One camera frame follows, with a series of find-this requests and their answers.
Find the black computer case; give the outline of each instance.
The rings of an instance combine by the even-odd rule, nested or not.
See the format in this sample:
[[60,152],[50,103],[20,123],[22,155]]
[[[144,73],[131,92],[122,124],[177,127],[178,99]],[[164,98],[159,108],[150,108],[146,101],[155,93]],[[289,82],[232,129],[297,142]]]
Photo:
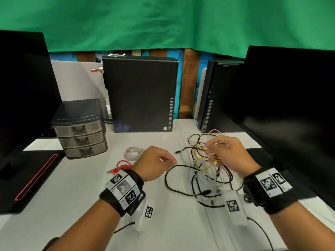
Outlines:
[[225,88],[242,72],[243,63],[233,60],[208,61],[197,118],[201,132],[242,132],[224,112],[224,93]]
[[172,131],[178,60],[104,56],[115,132]]

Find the black wrist-mounted device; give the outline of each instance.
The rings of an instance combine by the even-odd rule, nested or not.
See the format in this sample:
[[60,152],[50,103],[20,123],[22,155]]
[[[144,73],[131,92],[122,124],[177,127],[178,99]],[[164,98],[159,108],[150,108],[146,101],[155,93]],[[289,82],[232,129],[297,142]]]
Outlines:
[[297,201],[292,186],[275,168],[261,168],[245,177],[243,182],[245,193],[267,214],[277,214]]
[[133,170],[120,170],[106,184],[106,189],[100,194],[100,199],[109,203],[119,214],[126,212],[132,215],[145,198],[142,190],[144,181]]

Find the translucent drawer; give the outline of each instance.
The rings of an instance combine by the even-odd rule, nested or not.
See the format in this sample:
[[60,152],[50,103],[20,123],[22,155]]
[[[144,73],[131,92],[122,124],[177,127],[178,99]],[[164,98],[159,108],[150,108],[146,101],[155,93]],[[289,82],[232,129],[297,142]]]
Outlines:
[[54,130],[59,138],[76,135],[88,135],[102,130],[100,121],[73,126],[54,126]]
[[64,149],[83,147],[101,143],[105,140],[105,134],[100,131],[91,135],[76,136],[73,138],[59,138],[59,141]]
[[76,149],[65,149],[64,152],[69,159],[77,159],[94,156],[107,151],[107,149],[107,143],[102,142],[93,146],[81,147]]

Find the green curtain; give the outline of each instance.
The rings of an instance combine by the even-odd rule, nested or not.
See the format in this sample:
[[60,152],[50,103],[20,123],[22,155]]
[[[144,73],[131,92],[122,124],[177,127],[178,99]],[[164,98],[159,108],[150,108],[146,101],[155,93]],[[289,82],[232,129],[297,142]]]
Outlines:
[[0,29],[43,32],[49,51],[335,50],[335,0],[0,0]]

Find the ventilation grille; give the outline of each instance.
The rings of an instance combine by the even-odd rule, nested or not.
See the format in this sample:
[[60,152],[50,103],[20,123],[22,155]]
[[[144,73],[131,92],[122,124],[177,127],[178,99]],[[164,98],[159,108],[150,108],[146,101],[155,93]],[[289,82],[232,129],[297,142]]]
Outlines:
[[210,114],[210,111],[212,109],[212,104],[213,104],[213,100],[211,99],[209,101],[209,105],[208,105],[208,109],[207,109],[207,115],[206,115],[206,118],[205,118],[205,123],[204,123],[204,126],[202,128],[202,131],[203,132],[206,132],[207,131],[207,124],[208,124],[208,119],[209,119],[209,114]]
[[170,112],[169,112],[169,124],[167,126],[167,130],[172,130],[172,121],[173,121],[173,102],[174,98],[170,98]]

